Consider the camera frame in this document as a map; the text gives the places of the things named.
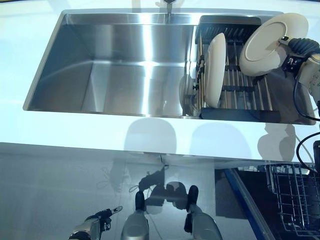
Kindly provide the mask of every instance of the dish rack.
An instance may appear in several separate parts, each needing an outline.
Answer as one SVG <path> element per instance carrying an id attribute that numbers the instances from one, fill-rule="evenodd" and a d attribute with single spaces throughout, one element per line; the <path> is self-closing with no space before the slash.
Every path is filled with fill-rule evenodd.
<path id="1" fill-rule="evenodd" d="M 265 170 L 284 229 L 298 236 L 319 237 L 320 177 L 300 164 L 267 165 Z"/>
<path id="2" fill-rule="evenodd" d="M 196 31 L 196 112 L 203 119 L 225 120 L 237 114 L 237 120 L 254 122 L 280 122 L 280 114 L 273 108 L 266 75 L 250 77 L 241 72 L 239 57 L 244 43 L 261 25 L 256 17 L 202 16 Z M 220 107 L 213 108 L 205 102 L 205 62 L 212 39 L 224 33 L 226 39 L 226 60 Z"/>

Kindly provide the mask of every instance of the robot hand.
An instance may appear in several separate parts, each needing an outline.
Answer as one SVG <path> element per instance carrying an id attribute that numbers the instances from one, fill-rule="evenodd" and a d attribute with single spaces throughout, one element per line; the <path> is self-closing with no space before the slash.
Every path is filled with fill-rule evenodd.
<path id="1" fill-rule="evenodd" d="M 111 228 L 110 217 L 120 212 L 122 206 L 114 209 L 105 209 L 89 216 L 84 223 L 75 227 L 69 239 L 73 240 L 100 240 L 101 234 Z"/>
<path id="2" fill-rule="evenodd" d="M 282 69 L 292 72 L 299 83 L 313 97 L 320 113 L 320 47 L 308 38 L 282 37 L 279 42 L 288 46 L 293 54 L 287 56 Z"/>

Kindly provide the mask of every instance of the sink basin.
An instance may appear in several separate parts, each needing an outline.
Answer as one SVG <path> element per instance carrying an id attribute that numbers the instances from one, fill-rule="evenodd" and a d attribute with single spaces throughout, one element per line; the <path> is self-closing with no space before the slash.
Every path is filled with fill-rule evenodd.
<path id="1" fill-rule="evenodd" d="M 213 21 L 216 16 L 217 34 L 228 30 L 227 27 L 221 28 L 221 13 L 173 13 L 169 18 L 166 13 L 62 12 L 23 109 L 200 118 L 200 114 L 194 114 L 191 109 L 197 95 L 196 37 L 203 15 L 213 17 Z M 260 18 L 242 15 L 241 20 L 248 22 L 249 26 L 250 20 L 259 20 L 261 24 L 266 19 L 265 16 L 257 16 Z M 223 17 L 229 23 L 239 22 L 238 16 Z M 246 33 L 246 27 L 242 27 L 241 33 Z M 229 44 L 234 42 L 232 37 L 226 38 Z M 238 55 L 241 45 L 236 44 L 234 54 Z M 225 96 L 222 94 L 221 98 L 228 100 L 229 104 L 221 101 L 221 108 L 236 109 L 222 117 L 223 120 L 241 120 L 237 109 L 244 105 L 238 103 L 234 106 L 232 102 L 245 98 L 250 102 L 245 103 L 249 110 L 265 110 L 271 101 L 269 110 L 279 113 L 280 123 L 312 124 L 308 119 L 299 117 L 294 108 L 291 97 L 293 79 L 275 71 L 267 76 L 268 86 L 255 86 L 254 79 L 243 77 L 248 87 L 259 87 L 259 92 L 255 96 L 250 92 L 241 96 L 241 91 L 234 92 L 234 95 L 229 92 L 225 92 Z M 269 99 L 263 92 L 264 88 L 269 89 Z M 298 101 L 303 111 L 311 110 L 307 91 L 299 90 Z"/>

